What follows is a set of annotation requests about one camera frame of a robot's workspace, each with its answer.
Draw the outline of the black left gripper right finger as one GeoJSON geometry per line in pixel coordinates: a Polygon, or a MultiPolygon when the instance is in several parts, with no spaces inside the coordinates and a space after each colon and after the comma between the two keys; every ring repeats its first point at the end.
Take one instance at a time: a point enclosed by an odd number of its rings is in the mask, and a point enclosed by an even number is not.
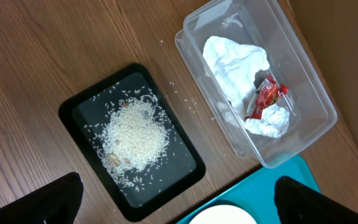
{"type": "Polygon", "coordinates": [[[282,224],[358,224],[358,213],[289,176],[280,177],[274,191],[282,224]]]}

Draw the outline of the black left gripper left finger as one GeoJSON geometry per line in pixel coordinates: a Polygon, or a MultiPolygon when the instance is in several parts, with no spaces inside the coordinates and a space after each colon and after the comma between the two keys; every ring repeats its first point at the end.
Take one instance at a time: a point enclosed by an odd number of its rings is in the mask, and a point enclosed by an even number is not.
{"type": "Polygon", "coordinates": [[[64,223],[75,221],[84,187],[76,172],[0,208],[0,223],[64,223]]]}

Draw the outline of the large white plate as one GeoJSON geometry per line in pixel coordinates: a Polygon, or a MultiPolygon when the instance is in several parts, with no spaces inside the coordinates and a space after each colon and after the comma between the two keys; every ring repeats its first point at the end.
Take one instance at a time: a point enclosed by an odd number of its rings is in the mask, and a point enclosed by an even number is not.
{"type": "Polygon", "coordinates": [[[245,210],[233,205],[215,205],[195,215],[190,224],[257,224],[245,210]]]}

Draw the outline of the pile of white rice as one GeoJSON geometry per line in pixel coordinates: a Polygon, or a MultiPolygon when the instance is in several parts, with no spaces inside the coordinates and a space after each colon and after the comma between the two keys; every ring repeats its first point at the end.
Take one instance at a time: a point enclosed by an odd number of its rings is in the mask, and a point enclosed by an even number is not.
{"type": "Polygon", "coordinates": [[[162,180],[153,174],[182,146],[172,120],[148,84],[108,87],[78,105],[82,130],[121,192],[139,193],[162,180]]]}

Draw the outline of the red sauce packet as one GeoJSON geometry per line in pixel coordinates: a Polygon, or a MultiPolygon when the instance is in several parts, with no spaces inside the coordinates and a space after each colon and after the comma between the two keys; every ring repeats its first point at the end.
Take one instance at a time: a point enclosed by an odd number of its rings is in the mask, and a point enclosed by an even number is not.
{"type": "Polygon", "coordinates": [[[289,88],[284,84],[278,83],[273,76],[266,76],[250,101],[244,121],[248,119],[262,119],[263,110],[274,105],[288,91],[289,88]]]}

